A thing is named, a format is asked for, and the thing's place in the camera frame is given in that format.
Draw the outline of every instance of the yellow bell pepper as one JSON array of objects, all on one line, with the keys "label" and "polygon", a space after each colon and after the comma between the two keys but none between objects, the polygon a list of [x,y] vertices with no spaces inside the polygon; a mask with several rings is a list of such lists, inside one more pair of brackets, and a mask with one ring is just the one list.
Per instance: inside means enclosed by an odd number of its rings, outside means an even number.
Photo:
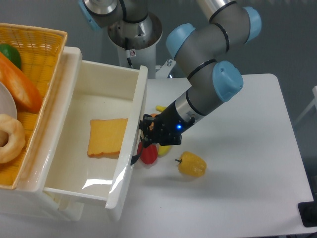
[{"label": "yellow bell pepper", "polygon": [[[161,113],[165,110],[165,108],[167,108],[167,107],[157,105],[155,107],[155,110],[157,110],[158,112]],[[169,152],[169,150],[171,149],[171,147],[172,147],[171,145],[159,145],[158,146],[158,156],[162,157],[162,156],[166,155]]]},{"label": "yellow bell pepper", "polygon": [[185,151],[180,159],[176,161],[179,162],[178,170],[183,174],[195,177],[200,177],[205,174],[207,168],[206,162],[189,151]]}]

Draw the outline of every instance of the light blue joint cap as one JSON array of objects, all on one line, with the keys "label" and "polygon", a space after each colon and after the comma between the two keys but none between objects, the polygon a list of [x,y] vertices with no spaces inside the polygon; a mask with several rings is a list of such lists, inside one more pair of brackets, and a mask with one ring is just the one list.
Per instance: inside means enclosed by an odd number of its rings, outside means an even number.
[{"label": "light blue joint cap", "polygon": [[170,55],[175,58],[178,50],[182,47],[187,37],[195,30],[192,24],[183,24],[175,28],[167,37],[166,47]]},{"label": "light blue joint cap", "polygon": [[261,32],[262,29],[262,20],[261,17],[258,13],[258,11],[256,11],[254,8],[247,6],[244,7],[244,9],[247,11],[247,13],[249,14],[249,18],[250,18],[250,34],[249,34],[249,38],[247,40],[250,41],[253,38],[256,38],[259,33]]},{"label": "light blue joint cap", "polygon": [[243,78],[228,61],[217,63],[212,71],[214,89],[223,102],[228,102],[243,87]]},{"label": "light blue joint cap", "polygon": [[81,11],[83,12],[85,18],[87,19],[91,29],[93,29],[94,31],[99,31],[101,30],[101,27],[95,22],[95,20],[92,18],[92,16],[90,15],[90,13],[88,12],[88,10],[86,9],[84,3],[82,0],[78,1],[78,4],[80,6]]}]

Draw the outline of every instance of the red toy tomato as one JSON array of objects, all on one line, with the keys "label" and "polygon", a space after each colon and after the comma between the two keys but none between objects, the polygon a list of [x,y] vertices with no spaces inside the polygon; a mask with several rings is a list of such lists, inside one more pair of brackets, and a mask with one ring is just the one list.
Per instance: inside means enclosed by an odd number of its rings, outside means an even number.
[{"label": "red toy tomato", "polygon": [[[139,142],[138,152],[137,152],[138,154],[141,152],[141,149],[142,149],[142,142]],[[144,164],[146,165],[153,164],[155,160],[157,160],[157,158],[158,158],[158,149],[155,145],[152,144],[147,148],[143,148],[140,159],[142,160]]]}]

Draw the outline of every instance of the green toy vegetable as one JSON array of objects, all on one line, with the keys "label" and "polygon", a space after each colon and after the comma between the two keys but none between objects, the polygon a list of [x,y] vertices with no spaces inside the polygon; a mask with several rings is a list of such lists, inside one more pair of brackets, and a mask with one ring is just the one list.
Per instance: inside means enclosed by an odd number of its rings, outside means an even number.
[{"label": "green toy vegetable", "polygon": [[15,66],[21,69],[21,56],[19,51],[9,45],[9,44],[0,44],[0,52],[7,57]]}]

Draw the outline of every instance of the wicker basket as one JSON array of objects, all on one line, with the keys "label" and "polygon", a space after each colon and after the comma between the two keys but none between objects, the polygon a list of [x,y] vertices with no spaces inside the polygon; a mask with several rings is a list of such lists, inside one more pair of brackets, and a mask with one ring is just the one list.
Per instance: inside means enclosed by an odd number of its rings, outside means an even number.
[{"label": "wicker basket", "polygon": [[27,143],[17,158],[0,164],[0,189],[15,189],[27,164],[66,40],[67,33],[63,31],[0,23],[0,44],[7,43],[18,49],[22,72],[36,85],[44,98],[38,115],[18,112],[18,120],[25,128]]}]

